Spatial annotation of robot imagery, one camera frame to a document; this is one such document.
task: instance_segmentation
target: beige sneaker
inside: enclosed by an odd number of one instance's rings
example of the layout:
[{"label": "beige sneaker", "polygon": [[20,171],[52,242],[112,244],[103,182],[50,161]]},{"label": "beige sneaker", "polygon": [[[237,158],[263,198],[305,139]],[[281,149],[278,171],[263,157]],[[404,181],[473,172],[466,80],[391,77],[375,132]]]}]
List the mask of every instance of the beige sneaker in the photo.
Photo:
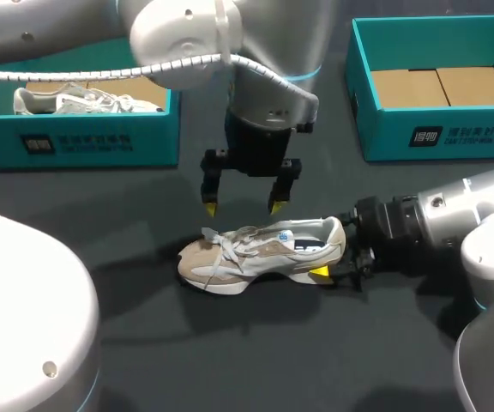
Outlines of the beige sneaker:
[{"label": "beige sneaker", "polygon": [[346,234],[335,217],[226,233],[204,227],[202,233],[204,239],[179,253],[178,273],[213,294],[241,294],[265,273],[281,273],[298,283],[330,284],[328,276],[312,271],[338,263],[346,248]]}]

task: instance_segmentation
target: shoelace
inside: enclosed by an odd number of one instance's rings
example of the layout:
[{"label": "shoelace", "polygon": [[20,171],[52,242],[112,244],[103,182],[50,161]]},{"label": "shoelace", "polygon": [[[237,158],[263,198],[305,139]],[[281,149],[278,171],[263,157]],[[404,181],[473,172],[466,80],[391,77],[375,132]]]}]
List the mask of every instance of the shoelace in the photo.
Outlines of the shoelace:
[{"label": "shoelace", "polygon": [[252,227],[244,227],[236,232],[232,232],[228,236],[221,235],[210,227],[202,227],[202,234],[207,242],[220,246],[219,256],[213,264],[213,273],[205,282],[205,288],[207,288],[211,279],[216,275],[216,271],[223,258],[234,262],[238,266],[239,271],[244,273],[239,262],[239,257],[252,257],[258,254],[258,251],[240,251],[238,249],[240,245],[246,245],[253,241],[256,230]]},{"label": "shoelace", "polygon": [[98,90],[97,88],[90,89],[92,92],[86,96],[87,100],[94,100],[93,107],[95,109],[99,108],[117,108],[118,112],[132,112],[135,108],[135,99],[133,99],[128,94],[124,94],[122,96],[116,96],[115,94],[109,94],[102,90]]}]

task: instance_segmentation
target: black logo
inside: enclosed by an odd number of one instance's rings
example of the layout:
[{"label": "black logo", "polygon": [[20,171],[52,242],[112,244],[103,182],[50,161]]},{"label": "black logo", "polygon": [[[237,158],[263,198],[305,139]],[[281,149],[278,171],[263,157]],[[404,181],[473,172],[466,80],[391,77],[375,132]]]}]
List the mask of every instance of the black logo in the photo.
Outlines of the black logo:
[{"label": "black logo", "polygon": [[49,135],[21,135],[26,151],[31,155],[54,155],[55,148]]},{"label": "black logo", "polygon": [[442,135],[442,126],[415,127],[411,136],[410,148],[431,148],[436,146]]}]

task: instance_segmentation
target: dark gray table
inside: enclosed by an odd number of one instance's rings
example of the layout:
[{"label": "dark gray table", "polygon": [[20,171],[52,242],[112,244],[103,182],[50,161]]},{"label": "dark gray table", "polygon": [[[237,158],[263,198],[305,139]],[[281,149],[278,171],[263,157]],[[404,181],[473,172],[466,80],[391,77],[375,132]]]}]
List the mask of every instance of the dark gray table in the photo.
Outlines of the dark gray table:
[{"label": "dark gray table", "polygon": [[[329,215],[361,197],[410,193],[494,167],[366,164],[342,58],[331,54],[323,67],[316,132],[297,136],[290,149],[302,157],[303,175],[275,219]],[[271,221],[270,179],[227,173],[214,220],[199,203],[199,160],[206,148],[224,146],[225,107],[224,77],[185,94],[177,171],[0,174],[0,213],[60,239],[92,272],[105,409],[461,411],[455,342],[439,326],[458,293],[454,275],[449,285],[448,274],[436,274],[432,290],[428,278],[384,273],[362,294],[284,280],[216,299],[178,285],[172,258],[181,239],[202,226]]]}]

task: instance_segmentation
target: white sneaker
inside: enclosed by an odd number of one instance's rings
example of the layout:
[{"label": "white sneaker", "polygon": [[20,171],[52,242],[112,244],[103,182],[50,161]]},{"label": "white sneaker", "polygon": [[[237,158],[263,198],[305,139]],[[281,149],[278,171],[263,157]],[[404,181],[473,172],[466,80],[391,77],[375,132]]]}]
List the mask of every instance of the white sneaker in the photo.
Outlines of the white sneaker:
[{"label": "white sneaker", "polygon": [[226,233],[204,227],[202,233],[205,239],[179,253],[178,273],[213,294],[241,294],[265,273],[280,273],[299,283],[330,284],[328,276],[312,271],[338,263],[346,248],[346,234],[334,217]]},{"label": "white sneaker", "polygon": [[86,114],[161,112],[161,108],[125,94],[116,96],[95,88],[82,88],[68,83],[53,93],[31,92],[25,88],[15,91],[15,114]]},{"label": "white sneaker", "polygon": [[51,114],[57,111],[57,97],[60,94],[83,97],[86,91],[85,88],[74,83],[67,83],[59,90],[50,93],[17,88],[13,96],[13,107],[15,114]]}]

